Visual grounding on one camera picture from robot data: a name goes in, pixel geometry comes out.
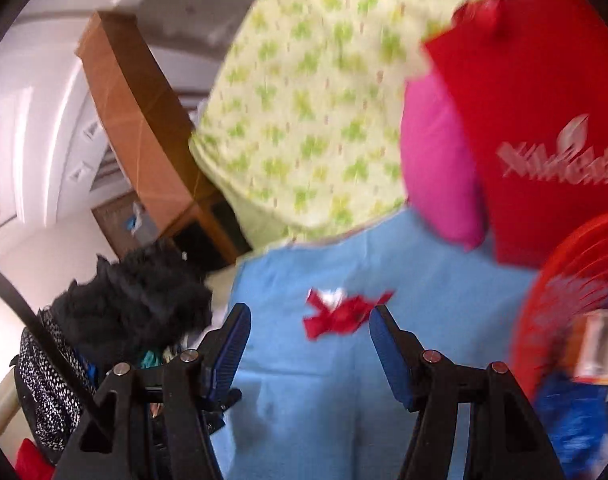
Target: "red plastic basket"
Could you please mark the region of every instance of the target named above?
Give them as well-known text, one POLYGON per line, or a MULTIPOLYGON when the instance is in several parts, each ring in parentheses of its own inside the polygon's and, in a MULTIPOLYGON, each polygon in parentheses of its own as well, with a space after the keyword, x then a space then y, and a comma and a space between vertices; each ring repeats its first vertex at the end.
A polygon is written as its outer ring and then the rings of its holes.
POLYGON ((560 356, 573 317, 608 302, 608 214, 585 223, 542 268, 514 335, 511 371, 529 399, 560 356))

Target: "yellow-green blanket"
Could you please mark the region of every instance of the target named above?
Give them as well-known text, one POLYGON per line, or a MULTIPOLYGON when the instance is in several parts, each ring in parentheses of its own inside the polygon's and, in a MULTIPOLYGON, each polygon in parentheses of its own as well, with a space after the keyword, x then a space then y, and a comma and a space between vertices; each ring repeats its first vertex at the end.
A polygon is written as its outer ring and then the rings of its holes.
POLYGON ((464 0, 257 0, 191 139, 258 249, 399 208, 404 80, 464 0))

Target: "metal screw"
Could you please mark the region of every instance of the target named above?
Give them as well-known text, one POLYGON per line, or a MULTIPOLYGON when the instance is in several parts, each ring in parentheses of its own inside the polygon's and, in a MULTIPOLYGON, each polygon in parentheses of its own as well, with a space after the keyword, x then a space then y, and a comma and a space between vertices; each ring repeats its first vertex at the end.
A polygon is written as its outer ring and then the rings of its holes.
POLYGON ((502 375, 504 375, 508 371, 508 365, 506 363, 503 363, 502 361, 495 361, 492 365, 490 365, 490 368, 492 368, 492 370, 494 370, 498 374, 502 375))
POLYGON ((126 375, 130 372, 130 365, 128 363, 117 363, 113 367, 113 373, 117 376, 126 375))
POLYGON ((189 348, 181 353, 180 359, 185 363, 192 363, 197 359, 197 356, 199 356, 199 352, 197 352, 194 348, 189 348))
POLYGON ((421 356, 424 361, 429 363, 439 363, 441 361, 441 354, 436 350, 426 350, 421 356))

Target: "blue plastic bag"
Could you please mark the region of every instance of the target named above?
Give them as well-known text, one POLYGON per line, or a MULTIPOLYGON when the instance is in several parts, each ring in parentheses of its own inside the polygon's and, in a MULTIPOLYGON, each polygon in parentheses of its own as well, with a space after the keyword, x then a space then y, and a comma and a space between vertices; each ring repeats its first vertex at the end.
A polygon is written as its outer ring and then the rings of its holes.
POLYGON ((599 459, 608 432, 607 394, 608 386, 574 383, 559 371, 550 374, 537 392, 535 411, 569 480, 599 459))

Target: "black and white patterned fabric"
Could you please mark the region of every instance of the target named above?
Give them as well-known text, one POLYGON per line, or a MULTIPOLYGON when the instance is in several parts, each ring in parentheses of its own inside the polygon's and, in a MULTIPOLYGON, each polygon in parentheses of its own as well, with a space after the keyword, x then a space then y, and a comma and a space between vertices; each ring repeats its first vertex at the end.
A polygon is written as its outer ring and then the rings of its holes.
MULTIPOLYGON (((94 394, 83 365, 64 339, 50 310, 39 311, 38 317, 82 385, 94 394)), ((15 381, 23 383, 21 387, 18 385, 18 392, 24 392, 20 403, 36 444, 51 462, 56 462, 78 425, 82 405, 27 329, 22 332, 15 381)))

